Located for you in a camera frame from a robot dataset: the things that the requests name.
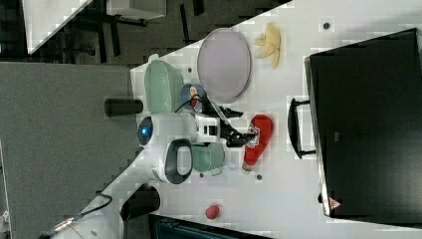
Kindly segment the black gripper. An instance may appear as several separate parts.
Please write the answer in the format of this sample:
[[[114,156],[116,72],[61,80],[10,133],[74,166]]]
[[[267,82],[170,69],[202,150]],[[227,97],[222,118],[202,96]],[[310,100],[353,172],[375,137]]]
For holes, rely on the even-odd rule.
[[[240,118],[243,112],[233,111],[229,108],[219,107],[208,99],[206,95],[200,98],[202,112],[206,117],[207,129],[205,132],[210,136],[219,137],[226,141],[228,147],[242,147],[256,138],[255,133],[233,133],[230,135],[227,119]]]

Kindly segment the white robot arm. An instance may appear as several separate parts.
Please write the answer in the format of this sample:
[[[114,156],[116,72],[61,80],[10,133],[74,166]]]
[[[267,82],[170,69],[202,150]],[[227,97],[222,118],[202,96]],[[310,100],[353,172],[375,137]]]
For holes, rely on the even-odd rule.
[[[222,139],[229,147],[241,147],[258,137],[241,133],[228,122],[231,111],[206,96],[191,98],[203,113],[176,110],[153,114],[138,126],[141,151],[136,158],[77,215],[57,224],[38,239],[122,239],[122,209],[144,184],[185,182],[193,169],[192,146]]]

